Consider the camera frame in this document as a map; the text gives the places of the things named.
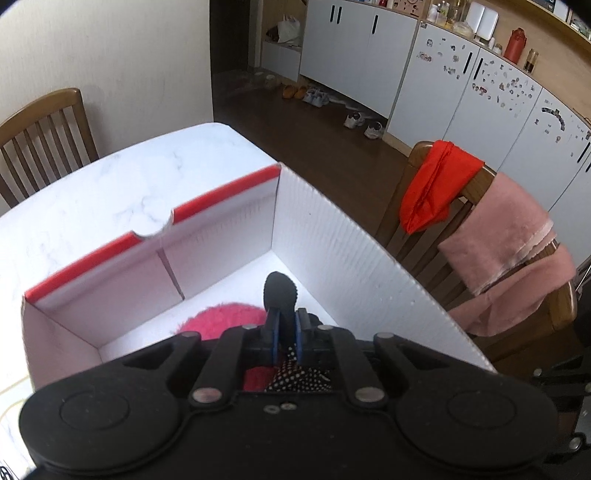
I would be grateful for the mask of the wooden chair with clothes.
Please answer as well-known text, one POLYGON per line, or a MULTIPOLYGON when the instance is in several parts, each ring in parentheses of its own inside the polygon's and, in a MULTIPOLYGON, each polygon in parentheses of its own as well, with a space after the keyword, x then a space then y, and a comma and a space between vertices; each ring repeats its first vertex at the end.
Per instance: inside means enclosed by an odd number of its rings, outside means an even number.
POLYGON ((554 222, 524 188, 451 142, 421 141, 378 227, 414 278, 435 264, 430 294, 493 362, 571 325, 576 267, 554 222))

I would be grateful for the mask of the white sneakers on floor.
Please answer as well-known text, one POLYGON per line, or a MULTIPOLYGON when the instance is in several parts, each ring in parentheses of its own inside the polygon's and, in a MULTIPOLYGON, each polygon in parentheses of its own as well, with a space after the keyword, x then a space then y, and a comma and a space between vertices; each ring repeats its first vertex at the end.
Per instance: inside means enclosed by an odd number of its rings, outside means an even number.
POLYGON ((346 119, 344 121, 346 129, 353 130, 366 127, 363 135, 368 139, 379 140, 383 138, 385 126, 379 116, 370 114, 369 111, 363 110, 361 107, 349 105, 342 98, 329 94, 321 89, 311 87, 304 93, 303 101, 317 108, 328 106, 329 104, 344 106, 346 108, 346 119))

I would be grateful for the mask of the red cloth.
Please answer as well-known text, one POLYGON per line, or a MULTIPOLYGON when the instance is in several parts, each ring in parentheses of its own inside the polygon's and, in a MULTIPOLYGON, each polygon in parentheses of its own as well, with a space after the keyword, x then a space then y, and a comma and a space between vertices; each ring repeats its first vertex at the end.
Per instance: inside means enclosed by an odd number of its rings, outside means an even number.
POLYGON ((454 143, 436 141, 403 196, 404 231, 415 234, 445 221, 452 202, 484 166, 454 143))
POLYGON ((247 392, 263 392, 276 375, 276 367, 255 367, 245 371, 242 389, 247 392))

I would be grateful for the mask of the pink towel on chair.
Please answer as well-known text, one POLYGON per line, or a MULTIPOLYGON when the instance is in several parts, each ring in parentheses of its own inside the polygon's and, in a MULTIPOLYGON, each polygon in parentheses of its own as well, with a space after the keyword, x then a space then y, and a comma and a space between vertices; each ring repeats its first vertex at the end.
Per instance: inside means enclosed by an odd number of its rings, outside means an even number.
POLYGON ((503 333, 574 278, 565 246, 535 258, 555 240, 553 226, 549 213, 518 183, 503 173, 495 176, 469 217, 439 244, 472 295, 449 311, 463 330, 480 337, 503 333))

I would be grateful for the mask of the red cloth on chair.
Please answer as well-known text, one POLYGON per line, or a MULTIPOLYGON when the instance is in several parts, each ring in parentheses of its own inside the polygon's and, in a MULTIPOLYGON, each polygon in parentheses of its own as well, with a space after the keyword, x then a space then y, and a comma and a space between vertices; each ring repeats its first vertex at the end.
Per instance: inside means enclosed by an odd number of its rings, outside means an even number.
POLYGON ((403 196, 404 231, 415 234, 445 221, 452 202, 484 166, 454 143, 436 141, 403 196))

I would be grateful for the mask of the black polka dot item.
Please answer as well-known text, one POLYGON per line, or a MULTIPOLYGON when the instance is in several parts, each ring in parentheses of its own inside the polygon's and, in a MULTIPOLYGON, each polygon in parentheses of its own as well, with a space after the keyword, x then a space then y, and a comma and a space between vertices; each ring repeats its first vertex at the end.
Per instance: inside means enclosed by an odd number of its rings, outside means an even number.
POLYGON ((332 390, 328 367, 304 366, 297 359, 297 286, 289 276, 270 273, 263 286, 266 312, 279 314, 277 353, 279 367, 270 377, 266 393, 325 393, 332 390))

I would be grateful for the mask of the white canisters on counter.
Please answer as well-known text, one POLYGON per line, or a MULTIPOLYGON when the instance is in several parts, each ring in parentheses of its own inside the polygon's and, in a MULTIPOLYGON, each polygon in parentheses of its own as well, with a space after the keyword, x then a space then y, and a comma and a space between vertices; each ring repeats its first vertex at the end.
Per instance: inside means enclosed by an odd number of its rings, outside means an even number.
POLYGON ((465 22, 470 26, 477 39, 489 42, 494 37, 499 14, 496 10, 472 1, 465 22))

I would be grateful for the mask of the red thermos bottle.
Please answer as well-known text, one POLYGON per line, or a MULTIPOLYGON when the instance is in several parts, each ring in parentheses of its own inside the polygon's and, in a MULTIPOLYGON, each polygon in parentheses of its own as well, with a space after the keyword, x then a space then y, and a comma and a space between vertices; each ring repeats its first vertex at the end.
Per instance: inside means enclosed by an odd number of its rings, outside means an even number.
POLYGON ((517 64, 527 44, 526 33, 522 28, 512 31, 503 56, 510 62, 517 64))

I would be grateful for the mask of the white plastic bag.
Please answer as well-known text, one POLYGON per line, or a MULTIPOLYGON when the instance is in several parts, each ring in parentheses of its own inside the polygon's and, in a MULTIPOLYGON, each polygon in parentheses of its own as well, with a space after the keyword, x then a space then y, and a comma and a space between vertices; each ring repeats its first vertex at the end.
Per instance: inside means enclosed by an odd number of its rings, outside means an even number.
POLYGON ((283 20, 277 23, 277 34, 280 44, 297 44, 301 39, 301 22, 296 17, 284 15, 283 20))

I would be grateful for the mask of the red white cardboard box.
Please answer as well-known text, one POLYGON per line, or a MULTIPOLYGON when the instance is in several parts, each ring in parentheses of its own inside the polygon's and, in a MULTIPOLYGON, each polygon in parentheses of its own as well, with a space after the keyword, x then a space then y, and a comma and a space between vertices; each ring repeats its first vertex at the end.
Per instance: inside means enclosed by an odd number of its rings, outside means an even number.
POLYGON ((159 342, 206 308, 260 305, 274 271, 297 285, 298 305, 356 338, 393 333, 489 367, 384 247, 293 171, 270 166, 177 206, 157 234, 127 233, 28 290, 31 383, 159 342))

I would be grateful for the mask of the white cabinet row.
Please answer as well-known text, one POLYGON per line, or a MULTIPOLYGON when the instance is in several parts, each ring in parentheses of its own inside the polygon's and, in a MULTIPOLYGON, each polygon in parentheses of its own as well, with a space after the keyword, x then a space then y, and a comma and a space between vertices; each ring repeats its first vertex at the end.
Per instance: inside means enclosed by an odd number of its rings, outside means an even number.
POLYGON ((308 78, 389 121, 402 152, 447 140, 553 207, 590 155, 590 65, 552 42, 532 72, 454 32, 349 1, 314 1, 301 45, 263 42, 262 65, 308 78))

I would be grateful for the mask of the pink fuzzy round plush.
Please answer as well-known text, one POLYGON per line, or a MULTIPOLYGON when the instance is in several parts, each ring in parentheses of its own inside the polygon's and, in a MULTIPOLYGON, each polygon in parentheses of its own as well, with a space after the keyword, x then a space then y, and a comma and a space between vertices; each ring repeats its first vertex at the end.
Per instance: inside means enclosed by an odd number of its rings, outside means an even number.
POLYGON ((263 308, 245 303, 223 303, 208 307, 190 317, 179 326, 176 333, 197 332, 202 340, 214 340, 229 328, 259 326, 264 322, 266 311, 263 308))

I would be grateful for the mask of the brown wooden chair at wall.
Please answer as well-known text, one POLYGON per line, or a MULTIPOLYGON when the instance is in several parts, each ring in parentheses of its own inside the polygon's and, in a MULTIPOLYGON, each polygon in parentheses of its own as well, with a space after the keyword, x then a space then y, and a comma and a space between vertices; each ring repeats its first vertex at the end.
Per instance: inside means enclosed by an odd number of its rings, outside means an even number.
POLYGON ((50 92, 1 124, 1 199, 14 208, 98 159, 81 91, 50 92))

